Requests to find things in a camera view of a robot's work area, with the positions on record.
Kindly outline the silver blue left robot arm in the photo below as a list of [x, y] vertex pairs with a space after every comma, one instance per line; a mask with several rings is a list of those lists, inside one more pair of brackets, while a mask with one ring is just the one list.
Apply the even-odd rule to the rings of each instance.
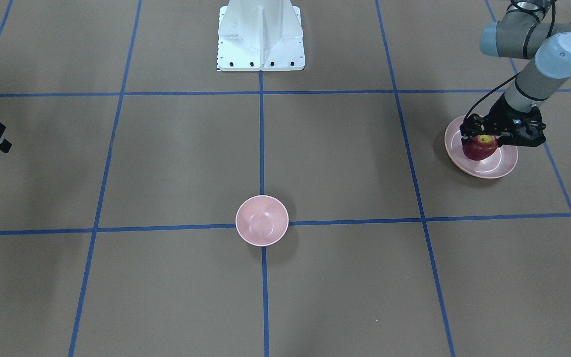
[[571, 78], [571, 22], [556, 23], [555, 16], [543, 22], [554, 9], [552, 0], [512, 0], [503, 18], [482, 31], [483, 54], [528, 60], [480, 124], [500, 147], [544, 144], [540, 106]]

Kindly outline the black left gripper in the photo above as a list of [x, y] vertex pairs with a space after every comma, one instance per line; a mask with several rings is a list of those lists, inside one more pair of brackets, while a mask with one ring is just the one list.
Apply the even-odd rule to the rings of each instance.
[[460, 135], [462, 145], [467, 145], [476, 136], [498, 138], [498, 147], [514, 145], [521, 147], [538, 147], [546, 142], [541, 111], [532, 106], [530, 111], [521, 112], [512, 108], [501, 95], [483, 117], [476, 114], [462, 117]]

